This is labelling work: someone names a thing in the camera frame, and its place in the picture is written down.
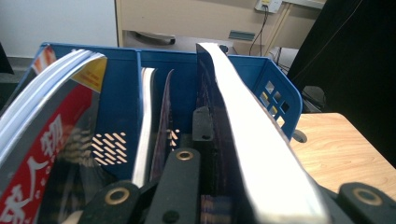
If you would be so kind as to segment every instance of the magazine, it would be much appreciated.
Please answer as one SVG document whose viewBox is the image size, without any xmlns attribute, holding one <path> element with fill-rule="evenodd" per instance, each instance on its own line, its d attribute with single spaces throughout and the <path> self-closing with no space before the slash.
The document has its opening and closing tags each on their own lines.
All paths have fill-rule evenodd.
<svg viewBox="0 0 396 224">
<path fill-rule="evenodd" d="M 105 70 L 104 55 L 70 52 L 34 78 L 0 118 L 0 222 L 37 221 L 57 155 L 81 143 L 76 134 L 93 135 Z"/>
<path fill-rule="evenodd" d="M 258 223 L 329 223 L 317 187 L 227 56 L 210 43 L 197 52 L 198 106 L 209 106 L 219 150 L 217 194 L 240 200 L 235 207 L 246 197 Z"/>
</svg>

